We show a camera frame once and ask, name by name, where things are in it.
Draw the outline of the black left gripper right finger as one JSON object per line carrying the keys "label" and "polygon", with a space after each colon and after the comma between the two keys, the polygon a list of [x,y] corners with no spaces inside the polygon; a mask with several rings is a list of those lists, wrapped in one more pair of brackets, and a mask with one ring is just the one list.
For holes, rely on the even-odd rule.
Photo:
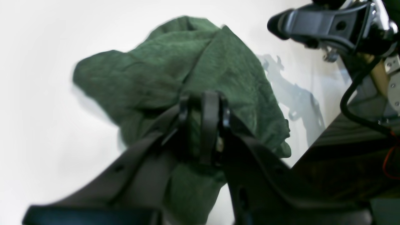
{"label": "black left gripper right finger", "polygon": [[224,172],[236,225],[371,225],[368,208],[334,202],[297,177],[229,109],[201,95],[201,164]]}

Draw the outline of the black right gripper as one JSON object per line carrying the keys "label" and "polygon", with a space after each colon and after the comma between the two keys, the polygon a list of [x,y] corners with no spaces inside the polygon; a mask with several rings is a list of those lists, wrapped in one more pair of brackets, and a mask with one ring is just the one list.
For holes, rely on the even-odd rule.
{"label": "black right gripper", "polygon": [[308,48],[326,45],[337,50],[357,50],[376,57],[392,55],[399,42],[399,28],[381,0],[327,10],[315,4],[288,9],[271,17],[270,33]]}

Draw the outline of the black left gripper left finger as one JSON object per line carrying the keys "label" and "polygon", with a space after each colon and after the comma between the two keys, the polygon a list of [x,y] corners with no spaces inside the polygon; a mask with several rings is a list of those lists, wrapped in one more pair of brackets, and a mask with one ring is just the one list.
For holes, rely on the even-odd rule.
{"label": "black left gripper left finger", "polygon": [[162,225],[162,202],[182,150],[189,96],[161,114],[145,136],[70,196],[33,205],[23,225]]}

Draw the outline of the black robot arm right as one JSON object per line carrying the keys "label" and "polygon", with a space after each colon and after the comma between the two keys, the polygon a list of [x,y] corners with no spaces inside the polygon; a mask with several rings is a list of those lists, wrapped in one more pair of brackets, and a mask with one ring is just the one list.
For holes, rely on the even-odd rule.
{"label": "black robot arm right", "polygon": [[291,39],[306,48],[323,50],[326,62],[357,54],[366,60],[366,66],[357,71],[341,99],[341,112],[355,123],[395,137],[391,128],[352,114],[347,104],[368,75],[378,91],[388,97],[389,75],[384,60],[399,51],[399,27],[389,15],[397,6],[398,2],[383,0],[313,0],[274,15],[267,28],[281,40]]}

